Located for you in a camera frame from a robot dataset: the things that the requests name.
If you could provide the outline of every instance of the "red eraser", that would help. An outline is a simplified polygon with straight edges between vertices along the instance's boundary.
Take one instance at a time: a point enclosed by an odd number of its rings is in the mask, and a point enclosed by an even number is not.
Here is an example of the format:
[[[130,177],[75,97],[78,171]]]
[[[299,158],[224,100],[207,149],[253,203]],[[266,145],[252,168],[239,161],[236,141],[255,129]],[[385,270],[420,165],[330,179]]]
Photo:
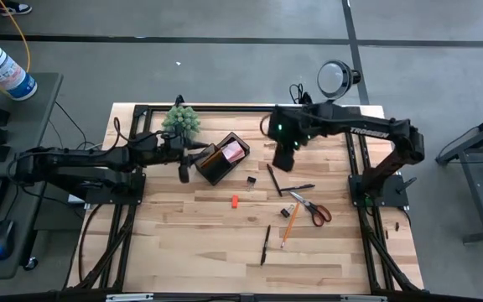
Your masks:
[[[238,207],[238,195],[232,196],[232,209],[236,209]]]

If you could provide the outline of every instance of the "white bottle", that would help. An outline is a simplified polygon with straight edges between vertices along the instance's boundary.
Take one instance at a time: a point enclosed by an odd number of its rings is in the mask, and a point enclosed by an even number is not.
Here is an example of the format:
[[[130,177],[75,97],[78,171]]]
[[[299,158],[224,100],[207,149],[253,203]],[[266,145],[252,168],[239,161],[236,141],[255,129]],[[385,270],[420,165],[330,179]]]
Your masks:
[[[37,82],[13,58],[0,48],[0,91],[15,101],[30,98],[37,91]]]

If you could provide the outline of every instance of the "wooden table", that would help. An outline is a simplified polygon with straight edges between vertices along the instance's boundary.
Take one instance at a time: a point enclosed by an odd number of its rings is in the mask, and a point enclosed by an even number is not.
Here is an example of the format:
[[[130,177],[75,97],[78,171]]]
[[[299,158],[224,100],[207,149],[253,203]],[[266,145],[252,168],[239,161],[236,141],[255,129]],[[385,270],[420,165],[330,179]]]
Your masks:
[[[113,105],[104,148],[109,148],[116,137],[112,126],[114,117],[120,119],[122,132],[129,132],[134,105]],[[361,111],[365,115],[383,117],[379,106],[363,106]],[[197,140],[219,143],[233,131],[251,147],[249,157],[215,187],[195,167],[190,170],[188,184],[179,182],[177,164],[145,169],[145,196],[133,227],[124,291],[369,293],[359,221],[347,190],[346,178],[351,172],[345,136],[316,138],[295,154],[292,172],[275,169],[282,187],[316,184],[315,188],[299,193],[326,206],[333,215],[331,223],[315,227],[309,212],[301,207],[286,246],[281,249],[288,219],[279,212],[294,204],[294,199],[290,195],[278,196],[266,169],[274,149],[264,146],[271,140],[263,137],[258,129],[263,115],[256,112],[199,113],[202,131]],[[152,129],[160,129],[163,119],[164,112],[155,112]],[[367,143],[372,165],[391,151],[388,141],[367,138]],[[251,191],[246,191],[247,176],[257,178]],[[237,209],[231,208],[234,194],[240,198]],[[84,245],[85,273],[106,248],[112,210],[112,206],[103,206],[91,222]],[[389,253],[412,282],[422,288],[406,217],[397,209],[382,208],[381,212],[384,229],[388,232]],[[397,232],[394,230],[396,222],[400,224]],[[270,224],[267,260],[261,267],[262,245]],[[76,259],[69,286],[77,283]],[[378,278],[383,284],[381,262],[378,257],[375,260]]]

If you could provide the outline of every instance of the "succulent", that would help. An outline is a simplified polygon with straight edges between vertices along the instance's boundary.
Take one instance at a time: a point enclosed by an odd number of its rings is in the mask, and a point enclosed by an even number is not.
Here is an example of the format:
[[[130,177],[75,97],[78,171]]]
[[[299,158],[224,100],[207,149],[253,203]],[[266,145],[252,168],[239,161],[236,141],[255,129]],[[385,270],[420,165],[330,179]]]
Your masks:
[[[184,129],[184,135],[187,138],[193,138],[199,130],[199,117],[193,108],[183,106],[172,106],[167,112],[162,126],[165,131],[174,131],[177,125],[181,125]]]

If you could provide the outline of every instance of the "shoe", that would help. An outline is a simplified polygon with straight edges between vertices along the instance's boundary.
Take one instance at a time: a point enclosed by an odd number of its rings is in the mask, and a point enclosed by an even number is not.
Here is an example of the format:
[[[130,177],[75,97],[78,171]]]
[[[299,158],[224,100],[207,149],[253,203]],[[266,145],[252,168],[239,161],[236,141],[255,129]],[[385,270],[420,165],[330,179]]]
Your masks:
[[[16,3],[14,1],[5,1],[3,3],[5,3],[5,6],[7,7],[8,12],[12,15],[28,14],[28,13],[31,13],[31,11],[33,10],[33,8],[27,4]],[[0,8],[0,14],[3,17],[7,17],[9,13],[7,13],[5,8]]]

